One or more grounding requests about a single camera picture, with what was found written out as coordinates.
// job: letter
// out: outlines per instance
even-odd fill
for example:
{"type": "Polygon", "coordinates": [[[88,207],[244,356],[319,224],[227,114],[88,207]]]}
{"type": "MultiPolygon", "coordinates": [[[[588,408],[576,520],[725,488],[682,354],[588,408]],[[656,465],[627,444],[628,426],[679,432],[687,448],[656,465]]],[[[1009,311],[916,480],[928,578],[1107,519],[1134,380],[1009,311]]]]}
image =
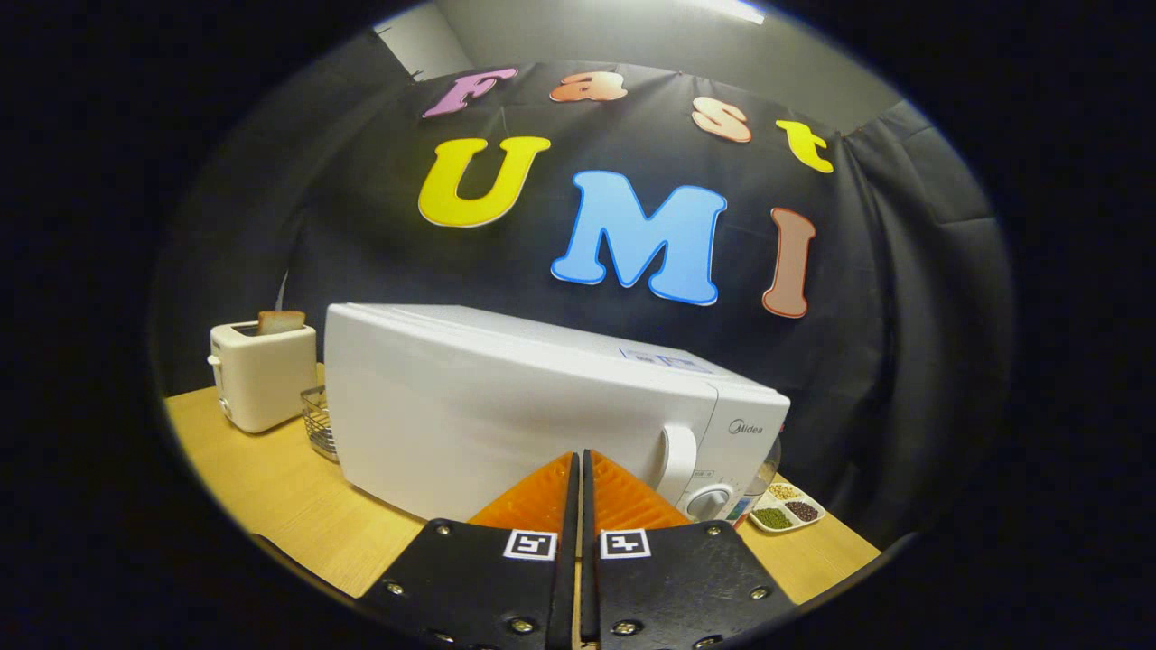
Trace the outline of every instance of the letter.
{"type": "Polygon", "coordinates": [[[620,99],[627,96],[627,91],[622,89],[623,81],[625,80],[616,72],[580,72],[563,79],[562,86],[550,91],[550,98],[555,102],[620,99]]]}
{"type": "Polygon", "coordinates": [[[787,121],[780,119],[775,123],[783,131],[787,132],[787,145],[791,147],[791,153],[799,158],[802,164],[822,171],[823,173],[831,173],[835,171],[835,165],[830,161],[824,161],[818,157],[818,150],[815,149],[815,145],[822,148],[827,148],[827,141],[815,135],[810,132],[810,127],[806,124],[799,121],[787,121]]]}
{"type": "Polygon", "coordinates": [[[815,226],[801,214],[783,208],[772,209],[771,219],[779,227],[779,254],[771,288],[763,293],[763,306],[778,316],[802,318],[807,313],[807,298],[802,295],[807,253],[815,226]]]}
{"type": "Polygon", "coordinates": [[[581,190],[581,205],[566,254],[550,265],[555,278],[581,285],[601,282],[606,267],[599,264],[598,251],[605,235],[623,287],[632,287],[665,246],[662,267],[650,279],[651,291],[672,301],[714,304],[718,289],[711,283],[711,254],[714,222],[726,209],[725,198],[703,187],[679,187],[647,217],[621,173],[579,171],[573,184],[581,190]]]}
{"type": "Polygon", "coordinates": [[[534,155],[549,149],[550,141],[546,138],[518,136],[506,138],[499,146],[506,150],[506,156],[494,186],[480,199],[462,199],[458,197],[458,184],[474,154],[486,149],[486,140],[462,138],[438,145],[433,149],[437,160],[417,194],[417,209],[422,216],[438,226],[474,228],[496,221],[510,212],[526,184],[534,155]]]}
{"type": "Polygon", "coordinates": [[[458,77],[445,97],[442,97],[442,101],[432,109],[422,113],[422,117],[455,113],[466,108],[466,97],[481,97],[489,93],[499,79],[510,79],[516,74],[518,74],[518,68],[503,68],[458,77]]]}
{"type": "Polygon", "coordinates": [[[695,97],[691,104],[695,112],[690,117],[698,128],[735,142],[750,142],[750,130],[743,124],[747,116],[738,108],[714,97],[695,97]]]}

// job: microwave control knob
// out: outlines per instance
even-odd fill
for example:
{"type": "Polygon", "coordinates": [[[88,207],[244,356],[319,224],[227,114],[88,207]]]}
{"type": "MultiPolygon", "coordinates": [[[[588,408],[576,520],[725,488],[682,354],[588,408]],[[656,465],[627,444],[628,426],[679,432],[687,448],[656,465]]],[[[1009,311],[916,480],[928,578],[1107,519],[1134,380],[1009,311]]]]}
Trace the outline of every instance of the microwave control knob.
{"type": "Polygon", "coordinates": [[[731,501],[729,486],[711,486],[690,497],[687,503],[687,515],[696,522],[717,519],[727,501],[731,501]]]}

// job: seeds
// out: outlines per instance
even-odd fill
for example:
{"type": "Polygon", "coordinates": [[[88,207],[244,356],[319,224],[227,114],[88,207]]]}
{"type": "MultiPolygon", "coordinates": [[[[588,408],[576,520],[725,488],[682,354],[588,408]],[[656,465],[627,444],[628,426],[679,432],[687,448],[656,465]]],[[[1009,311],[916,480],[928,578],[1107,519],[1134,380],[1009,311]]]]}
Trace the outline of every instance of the seeds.
{"type": "Polygon", "coordinates": [[[787,516],[784,515],[778,508],[755,510],[751,515],[754,515],[756,519],[762,522],[769,529],[783,530],[791,527],[791,519],[787,519],[787,516]]]}
{"type": "Polygon", "coordinates": [[[787,510],[794,512],[795,517],[799,517],[803,522],[813,522],[815,520],[815,517],[818,517],[818,510],[815,510],[801,501],[788,501],[784,503],[784,505],[787,507],[787,510]]]}
{"type": "Polygon", "coordinates": [[[771,494],[776,496],[776,498],[794,498],[799,496],[799,493],[786,483],[771,483],[771,487],[769,489],[771,490],[771,494]]]}

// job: white microwave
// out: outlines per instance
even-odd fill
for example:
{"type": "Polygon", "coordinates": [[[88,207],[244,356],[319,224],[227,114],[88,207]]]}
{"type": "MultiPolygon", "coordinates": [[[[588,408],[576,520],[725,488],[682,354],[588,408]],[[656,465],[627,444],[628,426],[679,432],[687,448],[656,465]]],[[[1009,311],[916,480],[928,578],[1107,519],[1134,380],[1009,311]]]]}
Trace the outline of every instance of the white microwave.
{"type": "Polygon", "coordinates": [[[325,383],[346,479],[427,519],[584,449],[724,518],[791,404],[682,350],[457,305],[329,305],[325,383]]]}

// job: label sticker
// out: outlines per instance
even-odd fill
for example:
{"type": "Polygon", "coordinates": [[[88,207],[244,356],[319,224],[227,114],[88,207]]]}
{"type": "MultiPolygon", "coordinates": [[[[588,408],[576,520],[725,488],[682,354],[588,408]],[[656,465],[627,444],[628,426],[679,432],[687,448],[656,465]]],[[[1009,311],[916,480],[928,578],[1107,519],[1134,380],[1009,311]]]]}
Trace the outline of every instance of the label sticker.
{"type": "Polygon", "coordinates": [[[643,529],[602,531],[601,545],[602,560],[650,557],[650,542],[646,541],[646,531],[643,529]]]}
{"type": "Polygon", "coordinates": [[[622,348],[618,348],[618,352],[621,352],[622,356],[627,359],[642,361],[644,363],[653,363],[654,365],[661,365],[661,363],[659,363],[658,361],[659,360],[658,355],[651,354],[649,352],[638,352],[636,349],[622,349],[622,348]]]}
{"type": "Polygon", "coordinates": [[[510,531],[505,553],[502,555],[513,560],[551,561],[558,547],[557,533],[538,531],[510,531]]]}
{"type": "Polygon", "coordinates": [[[729,520],[732,520],[732,519],[736,519],[736,518],[739,518],[739,516],[740,516],[740,515],[742,515],[743,510],[746,510],[746,509],[747,509],[747,505],[748,505],[748,504],[749,504],[749,503],[750,503],[750,502],[751,502],[753,500],[754,500],[754,497],[753,497],[753,496],[744,496],[744,497],[740,498],[740,500],[739,500],[739,503],[735,503],[735,504],[734,504],[734,510],[731,510],[731,514],[726,516],[726,519],[727,519],[727,520],[729,522],[729,520]]]}
{"type": "Polygon", "coordinates": [[[689,359],[677,359],[674,356],[662,356],[659,355],[659,360],[666,363],[670,368],[677,368],[679,370],[694,370],[695,372],[706,372],[713,375],[710,370],[703,368],[702,365],[695,363],[689,359]]]}

